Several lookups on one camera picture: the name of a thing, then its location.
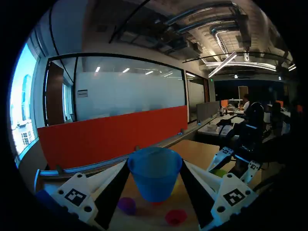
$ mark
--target window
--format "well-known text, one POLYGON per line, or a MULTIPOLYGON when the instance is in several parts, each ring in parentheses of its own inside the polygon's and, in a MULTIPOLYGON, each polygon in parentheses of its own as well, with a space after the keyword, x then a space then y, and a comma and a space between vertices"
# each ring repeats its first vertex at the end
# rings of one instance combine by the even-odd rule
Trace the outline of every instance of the window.
POLYGON ((18 155, 34 140, 30 115, 31 85, 36 59, 26 44, 19 57, 10 95, 10 120, 18 155))
POLYGON ((119 57, 80 57, 76 71, 79 121, 185 105, 182 70, 119 57))
POLYGON ((70 119, 70 114, 73 113, 72 109, 72 87, 65 84, 62 85, 62 103, 63 103, 63 116, 64 121, 70 119))

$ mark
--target green object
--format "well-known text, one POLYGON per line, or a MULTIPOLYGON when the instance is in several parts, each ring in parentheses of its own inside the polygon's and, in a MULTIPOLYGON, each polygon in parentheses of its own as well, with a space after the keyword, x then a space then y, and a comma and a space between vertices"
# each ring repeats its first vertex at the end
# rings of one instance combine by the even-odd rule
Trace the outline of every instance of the green object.
POLYGON ((228 172, 222 169, 215 169, 215 170, 212 170, 211 173, 222 178, 228 172))

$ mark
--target office desk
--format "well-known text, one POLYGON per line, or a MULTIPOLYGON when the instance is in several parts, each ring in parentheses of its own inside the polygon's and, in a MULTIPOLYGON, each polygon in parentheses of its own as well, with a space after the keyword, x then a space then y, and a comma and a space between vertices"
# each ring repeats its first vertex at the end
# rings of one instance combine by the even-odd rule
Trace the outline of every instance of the office desk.
MULTIPOLYGON (((176 151, 183 159, 203 169, 207 169, 214 155, 219 151, 218 146, 189 140, 182 140, 171 146, 170 149, 176 151)), ((229 171, 234 166, 234 163, 235 162, 230 162, 222 169, 229 171)), ((260 180, 261 170, 257 172, 249 184, 249 187, 253 188, 260 182, 260 180)), ((56 190, 60 185, 60 183, 54 185, 54 190, 56 190)), ((122 197, 131 197, 135 200, 137 208, 136 215, 128 216, 116 207, 108 230, 199 230, 195 211, 180 174, 178 175, 172 195, 161 205, 152 205, 150 202, 142 198, 131 174, 129 175, 122 191, 121 198, 122 197), (186 221, 177 227, 169 226, 164 219, 165 215, 172 209, 183 209, 187 214, 186 221)))
POLYGON ((282 114, 284 114, 285 116, 288 116, 288 117, 291 117, 291 112, 287 112, 287 111, 285 111, 285 109, 284 108, 281 108, 282 110, 280 111, 282 114))
MULTIPOLYGON (((203 126, 202 128, 200 128, 198 130, 198 133, 200 134, 204 134, 204 135, 210 135, 210 136, 218 136, 219 135, 219 131, 220 131, 220 127, 217 127, 217 129, 215 131, 211 131, 209 130, 209 125, 210 124, 217 124, 219 123, 220 120, 222 119, 230 119, 231 117, 233 117, 232 115, 224 115, 222 117, 216 117, 215 119, 213 119, 210 123, 206 124, 205 126, 203 126)), ((242 118, 239 118, 239 117, 235 117, 231 120, 232 123, 236 123, 236 124, 239 124, 241 122, 243 122, 244 119, 242 118)), ((229 129, 230 127, 226 127, 226 132, 224 132, 224 130, 221 132, 221 136, 226 136, 227 133, 229 132, 229 129)))

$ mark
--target sky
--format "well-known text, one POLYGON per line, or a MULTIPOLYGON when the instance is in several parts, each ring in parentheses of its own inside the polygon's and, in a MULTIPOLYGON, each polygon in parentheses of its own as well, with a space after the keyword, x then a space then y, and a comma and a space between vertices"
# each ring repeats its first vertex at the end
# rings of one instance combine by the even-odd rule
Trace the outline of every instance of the sky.
POLYGON ((23 78, 27 74, 31 77, 33 76, 35 64, 36 59, 33 57, 28 45, 26 44, 22 50, 15 69, 11 90, 10 106, 13 106, 12 118, 14 125, 16 125, 18 121, 22 120, 21 101, 23 78))

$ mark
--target red wall panel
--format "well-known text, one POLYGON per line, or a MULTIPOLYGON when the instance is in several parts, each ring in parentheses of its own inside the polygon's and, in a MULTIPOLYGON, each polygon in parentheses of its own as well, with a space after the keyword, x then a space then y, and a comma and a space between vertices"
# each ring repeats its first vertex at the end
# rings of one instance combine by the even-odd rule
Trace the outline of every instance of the red wall panel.
POLYGON ((38 129, 50 169, 79 167, 148 147, 187 129, 187 107, 59 124, 38 129))

